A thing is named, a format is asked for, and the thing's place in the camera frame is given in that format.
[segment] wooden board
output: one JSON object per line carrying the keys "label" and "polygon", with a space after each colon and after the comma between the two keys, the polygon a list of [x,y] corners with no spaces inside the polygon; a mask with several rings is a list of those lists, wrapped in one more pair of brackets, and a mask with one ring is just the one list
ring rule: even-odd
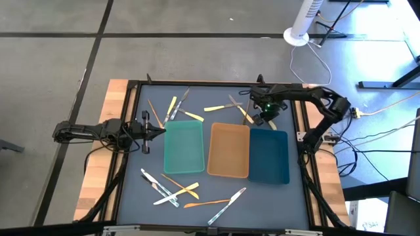
{"label": "wooden board", "polygon": [[[99,123],[111,119],[111,118],[120,118],[121,110],[123,107],[125,91],[127,90],[128,80],[122,79],[112,79],[108,85],[108,90],[105,96],[104,105],[102,107],[102,112],[100,115]],[[131,116],[131,109],[133,107],[135,89],[132,90],[129,101],[129,109],[127,110],[128,120]],[[311,103],[306,103],[306,109],[308,112],[309,123],[311,127],[315,127],[322,119],[322,115],[318,112],[316,107]],[[299,125],[301,130],[303,128],[303,117],[301,114],[300,104],[297,102],[297,112]],[[100,144],[94,142],[93,148],[99,147]],[[329,145],[322,145],[323,149],[333,151],[332,147]],[[101,196],[105,188],[106,178],[108,175],[108,170],[110,167],[111,153],[106,149],[101,149],[91,155],[87,165],[87,171],[85,178],[82,183],[81,192],[79,200],[77,202],[77,207],[74,214],[74,220],[78,220],[89,211],[89,209],[96,203],[96,201]],[[119,167],[121,161],[121,156],[117,161],[117,168]],[[335,165],[335,158],[331,154],[319,151],[316,154],[316,161],[318,165],[318,172],[320,176],[320,182],[322,187],[322,193],[329,203],[333,211],[340,217],[340,219],[346,223],[350,224],[347,210],[345,206],[345,200],[343,195],[343,190],[341,188],[340,177],[338,174],[337,167]],[[110,197],[108,201],[108,210],[106,213],[106,220],[109,220],[111,217],[111,212],[113,209],[114,203],[114,194]],[[312,207],[314,209],[314,218],[316,225],[321,225],[320,215],[318,212],[318,205],[315,198],[311,197]]]}

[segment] white cable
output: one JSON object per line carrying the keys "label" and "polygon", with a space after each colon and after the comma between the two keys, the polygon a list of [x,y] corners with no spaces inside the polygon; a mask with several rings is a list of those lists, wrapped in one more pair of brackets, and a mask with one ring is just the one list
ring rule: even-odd
{"label": "white cable", "polygon": [[[405,125],[401,126],[400,128],[398,128],[398,129],[396,129],[396,130],[394,130],[394,131],[392,131],[392,132],[389,132],[388,134],[385,134],[385,135],[379,136],[379,137],[374,138],[374,139],[372,139],[372,140],[368,140],[368,141],[365,141],[365,142],[361,142],[361,143],[359,143],[359,144],[354,144],[354,145],[353,145],[353,147],[360,146],[360,145],[362,145],[362,144],[367,144],[367,143],[370,143],[370,142],[376,141],[376,140],[378,140],[378,139],[384,138],[384,137],[386,137],[386,136],[388,136],[388,135],[390,135],[390,134],[392,134],[392,133],[395,133],[395,132],[399,131],[400,129],[404,128],[405,126],[407,126],[407,125],[409,125],[409,124],[413,123],[414,121],[416,121],[416,120],[418,120],[418,119],[420,119],[420,115],[419,115],[418,117],[416,117],[416,118],[412,119],[411,121],[409,121],[409,122],[408,122],[408,123],[406,123]],[[339,150],[339,151],[336,151],[336,152],[335,152],[335,154],[338,154],[338,153],[340,153],[340,152],[342,152],[342,151],[344,151],[344,150],[346,150],[346,149],[349,149],[349,148],[350,148],[350,147],[343,148],[343,149],[341,149],[341,150]]]}
{"label": "white cable", "polygon": [[[320,56],[318,56],[318,54],[316,54],[316,52],[315,52],[315,50],[309,45],[309,43],[312,43],[312,44],[314,44],[314,45],[316,45],[317,47],[319,47],[317,44],[315,44],[315,43],[313,43],[313,42],[311,42],[311,41],[309,41],[308,43],[307,43],[307,45],[309,46],[309,48],[311,49],[311,51],[315,54],[315,56],[319,59],[319,61],[322,63],[322,65],[325,67],[325,69],[327,69],[328,70],[328,73],[329,73],[329,79],[328,79],[328,83],[326,83],[326,84],[323,84],[323,85],[321,85],[321,86],[326,86],[326,85],[329,85],[330,83],[331,83],[331,78],[332,78],[332,74],[331,74],[331,70],[329,69],[329,67],[328,67],[328,65],[320,58]],[[307,82],[305,82],[305,81],[303,81],[297,74],[296,74],[296,72],[294,72],[293,71],[293,69],[291,68],[291,65],[292,65],[292,63],[293,63],[293,51],[296,49],[296,47],[294,47],[292,50],[291,50],[291,52],[290,52],[290,57],[291,57],[291,59],[290,59],[290,66],[289,66],[289,68],[290,68],[290,70],[291,70],[291,72],[296,76],[296,78],[298,78],[302,83],[306,83],[306,84],[310,84],[310,83],[307,83]]]}

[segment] concrete floor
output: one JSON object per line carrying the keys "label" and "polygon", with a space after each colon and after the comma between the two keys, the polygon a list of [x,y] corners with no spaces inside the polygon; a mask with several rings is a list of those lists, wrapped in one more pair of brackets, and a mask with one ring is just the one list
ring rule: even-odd
{"label": "concrete floor", "polygon": [[[302,1],[288,0],[123,0],[115,1],[106,32],[282,33],[293,24]],[[0,2],[0,33],[5,31],[97,32],[106,0]],[[333,18],[343,6],[325,1],[322,14]],[[374,111],[413,91],[358,90],[356,82],[393,81],[415,62],[399,21],[384,4],[363,4],[337,24],[338,30],[367,35],[365,41],[329,40],[318,54],[330,66],[329,86],[353,106]],[[324,29],[311,26],[310,33]],[[56,144],[51,134],[67,119],[94,39],[0,38],[0,137],[26,147],[22,154],[0,152],[0,227],[27,226],[50,167]],[[98,121],[109,79],[299,81],[289,70],[291,47],[283,39],[103,39],[77,118]],[[309,83],[325,83],[327,73],[307,47],[295,50],[294,66]],[[354,121],[347,138],[392,129],[413,119],[420,97],[372,117]],[[360,148],[411,147],[412,128]],[[71,222],[90,145],[71,146],[46,224]],[[409,156],[368,155],[387,178],[407,175]],[[349,151],[340,163],[353,158]],[[343,187],[383,181],[363,158]]]}

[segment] orange tray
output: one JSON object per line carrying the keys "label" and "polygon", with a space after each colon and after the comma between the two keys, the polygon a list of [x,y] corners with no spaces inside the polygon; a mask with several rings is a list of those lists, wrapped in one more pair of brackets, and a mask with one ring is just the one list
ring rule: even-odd
{"label": "orange tray", "polygon": [[207,172],[211,175],[231,178],[248,177],[248,126],[213,123]]}

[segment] plastic tray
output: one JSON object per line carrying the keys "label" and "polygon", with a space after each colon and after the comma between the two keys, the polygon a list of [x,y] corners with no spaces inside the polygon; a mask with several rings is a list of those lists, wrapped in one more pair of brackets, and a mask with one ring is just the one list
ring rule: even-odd
{"label": "plastic tray", "polygon": [[213,123],[207,172],[211,175],[231,178],[248,177],[248,126]]}
{"label": "plastic tray", "polygon": [[203,123],[169,121],[165,124],[163,169],[167,174],[204,170]]}
{"label": "plastic tray", "polygon": [[248,179],[266,184],[289,183],[286,132],[251,129]]}

